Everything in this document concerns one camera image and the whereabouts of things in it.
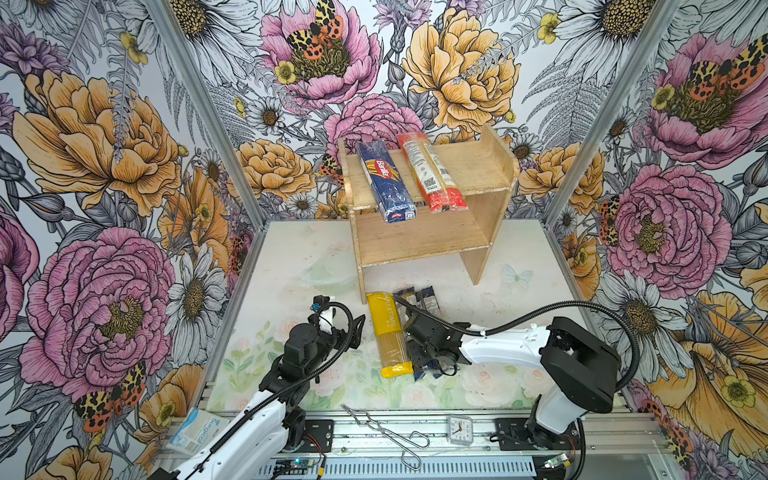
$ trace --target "white table surface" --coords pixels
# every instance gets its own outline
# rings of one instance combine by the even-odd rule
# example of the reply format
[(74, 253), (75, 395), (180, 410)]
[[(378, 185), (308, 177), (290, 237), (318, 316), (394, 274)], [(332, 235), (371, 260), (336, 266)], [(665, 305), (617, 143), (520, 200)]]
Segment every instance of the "white table surface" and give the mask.
[[(514, 281), (509, 267), (518, 274), (530, 270), (530, 285)], [(308, 284), (313, 274), (328, 284)], [(373, 266), (366, 269), (365, 280), (369, 292), (432, 285), (444, 319), (488, 327), (549, 303), (573, 299), (536, 220), (502, 223), (477, 286), (472, 285), (458, 254)], [(318, 294), (333, 294), (355, 316), (365, 313), (370, 317), (368, 306), (359, 298), (349, 223), (272, 222), (217, 372), (207, 407), (210, 411), (243, 408), (272, 359), (283, 351), (290, 329), (306, 321), (312, 298)], [(555, 315), (584, 325), (575, 308), (547, 313), (532, 323), (547, 325)], [(334, 323), (346, 326), (343, 313), (337, 314)], [(319, 385), (312, 384), (302, 407), (340, 410), (339, 405), (347, 403), (360, 409), (526, 409), (551, 385), (541, 370), (493, 363), (462, 366), (454, 377), (433, 379), (428, 374), (418, 382), (411, 375), (383, 379), (380, 368), (367, 319), (360, 348), (350, 350), (321, 375)]]

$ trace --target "metal tongs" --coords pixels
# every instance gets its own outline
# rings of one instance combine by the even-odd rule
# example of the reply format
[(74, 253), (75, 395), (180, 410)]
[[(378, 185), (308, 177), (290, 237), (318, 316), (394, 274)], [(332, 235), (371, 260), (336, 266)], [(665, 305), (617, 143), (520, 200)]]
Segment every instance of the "metal tongs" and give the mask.
[[(407, 443), (409, 445), (413, 445), (414, 447), (418, 449), (426, 449), (429, 447), (429, 437), (427, 435), (424, 435), (421, 432), (417, 432), (414, 430), (411, 432), (411, 435), (409, 435), (408, 438), (400, 435), (399, 433), (394, 433), (392, 430), (384, 428), (381, 423), (379, 423), (377, 420), (374, 420), (371, 418), (371, 415), (366, 410), (353, 410), (350, 407), (342, 404), (341, 408), (346, 410), (347, 413), (349, 413), (354, 419), (355, 422), (357, 422), (357, 425), (361, 427), (368, 427), (371, 430), (375, 430), (378, 433), (381, 433), (386, 438), (392, 440), (394, 443), (397, 444), (398, 447), (400, 447), (403, 452), (400, 455), (400, 461), (405, 465), (406, 467), (410, 468), (411, 470), (417, 472), (422, 467), (422, 459), (417, 454), (413, 452), (413, 450), (409, 449), (407, 446), (403, 445), (403, 443)], [(358, 418), (358, 415), (361, 417), (365, 417), (364, 420), (361, 420)], [(418, 443), (414, 442), (413, 436), (417, 435), (419, 437), (422, 437), (424, 440), (427, 441), (426, 445), (419, 445)], [(415, 459), (415, 463), (411, 464), (406, 461), (406, 452), (410, 454), (411, 457)]]

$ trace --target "barilla logo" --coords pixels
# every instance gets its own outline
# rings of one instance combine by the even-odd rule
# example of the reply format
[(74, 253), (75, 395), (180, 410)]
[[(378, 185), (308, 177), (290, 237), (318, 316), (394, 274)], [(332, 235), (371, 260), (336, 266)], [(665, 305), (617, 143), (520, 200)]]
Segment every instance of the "barilla logo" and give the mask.
[(368, 173), (371, 175), (392, 179), (394, 181), (400, 180), (400, 173), (381, 158), (367, 160), (366, 168), (368, 169)]

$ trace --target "wooden shelf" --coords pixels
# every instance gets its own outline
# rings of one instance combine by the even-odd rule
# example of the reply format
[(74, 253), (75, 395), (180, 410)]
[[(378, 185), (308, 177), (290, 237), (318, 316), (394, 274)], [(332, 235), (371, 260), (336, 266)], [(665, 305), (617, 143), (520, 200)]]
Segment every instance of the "wooden shelf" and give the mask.
[(490, 246), (469, 210), (433, 214), (427, 207), (416, 218), (384, 223), (377, 214), (357, 219), (360, 266), (414, 260)]
[[(484, 142), (466, 141), (457, 144), (435, 145), (435, 150), (465, 197), (509, 189), (510, 182), (498, 164), (490, 158), (490, 149)], [(416, 179), (411, 173), (409, 161), (405, 154), (402, 150), (390, 150), (389, 155), (395, 161), (395, 166), (400, 172), (402, 181), (406, 184), (413, 201), (423, 202), (424, 197), (422, 197)], [(355, 188), (352, 210), (375, 208), (376, 200), (368, 187), (366, 175), (362, 171), (360, 156), (347, 154), (346, 162), (348, 164), (347, 170), (344, 170), (342, 166), (345, 183), (350, 182), (354, 186), (361, 186)]]
[[(483, 126), (480, 140), (435, 145), (469, 209), (433, 214), (420, 207), (415, 219), (396, 223), (384, 223), (378, 212), (363, 211), (376, 208), (376, 201), (360, 157), (346, 153), (343, 138), (338, 146), (363, 303), (367, 298), (362, 269), (384, 263), (459, 253), (472, 282), (480, 282), (520, 175), (517, 158), (491, 125)], [(404, 153), (393, 150), (389, 154), (413, 201), (423, 202)]]

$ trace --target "wall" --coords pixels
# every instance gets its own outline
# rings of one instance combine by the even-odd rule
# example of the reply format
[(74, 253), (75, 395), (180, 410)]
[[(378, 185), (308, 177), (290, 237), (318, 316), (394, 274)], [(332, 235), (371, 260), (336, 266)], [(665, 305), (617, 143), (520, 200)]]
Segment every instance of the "wall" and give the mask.
[(146, 478), (253, 227), (133, 0), (0, 2), (3, 478)]
[[(554, 225), (584, 298), (627, 314), (634, 403), (689, 478), (768, 478), (767, 9), (680, 8), (690, 32), (662, 42), (606, 132), (596, 204), (577, 191)], [(704, 81), (729, 60), (725, 83)], [(626, 366), (626, 334), (595, 319)]]
[[(302, 38), (323, 16), (310, 0), (171, 5), (261, 207), (274, 219), (306, 219), (346, 215), (338, 138), (349, 139), (350, 151), (359, 139), (395, 147), (398, 133), (413, 130), (436, 142), (465, 141), (486, 121), (524, 166), (537, 154), (555, 156), (554, 175), (519, 191), (508, 212), (540, 216), (653, 1), (609, 3), (323, 1), (342, 33), (313, 59)], [(610, 34), (595, 20), (604, 9)], [(149, 41), (140, 46), (163, 51)], [(583, 212), (602, 195), (602, 167), (596, 159)]]

